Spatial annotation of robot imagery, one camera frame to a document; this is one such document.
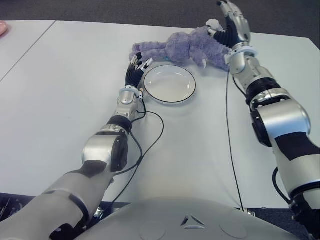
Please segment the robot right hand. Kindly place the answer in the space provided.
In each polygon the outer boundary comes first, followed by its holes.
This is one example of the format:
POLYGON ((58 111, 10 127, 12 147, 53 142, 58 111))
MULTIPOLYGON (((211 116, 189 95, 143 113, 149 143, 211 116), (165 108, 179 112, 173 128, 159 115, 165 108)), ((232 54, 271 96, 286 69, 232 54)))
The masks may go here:
POLYGON ((249 44, 251 41, 251 30, 248 20, 242 11, 229 0, 220 0, 216 4, 220 7, 226 30, 218 30, 218 23, 208 20, 206 23, 208 34, 218 43, 232 49, 237 44, 249 44))

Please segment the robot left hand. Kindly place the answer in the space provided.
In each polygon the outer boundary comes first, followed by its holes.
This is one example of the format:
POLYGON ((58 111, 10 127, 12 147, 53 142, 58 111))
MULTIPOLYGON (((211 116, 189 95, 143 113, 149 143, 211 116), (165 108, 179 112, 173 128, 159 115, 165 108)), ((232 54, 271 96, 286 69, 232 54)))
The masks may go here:
POLYGON ((146 70, 153 64, 153 59, 149 58, 142 62, 142 54, 136 53, 130 60, 129 66, 125 75, 125 86, 132 86, 137 88, 146 70))

